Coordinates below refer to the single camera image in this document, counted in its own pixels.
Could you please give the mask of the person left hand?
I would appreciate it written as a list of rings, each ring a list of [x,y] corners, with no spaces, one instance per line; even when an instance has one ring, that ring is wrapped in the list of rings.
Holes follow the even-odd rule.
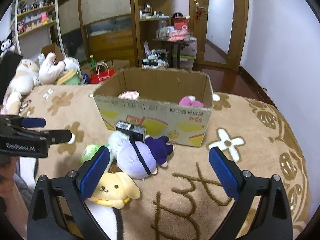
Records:
[[[10,157],[7,164],[1,166],[1,197],[4,200],[13,201],[16,199],[16,185],[14,181],[14,173],[16,170],[16,162],[18,157]]]

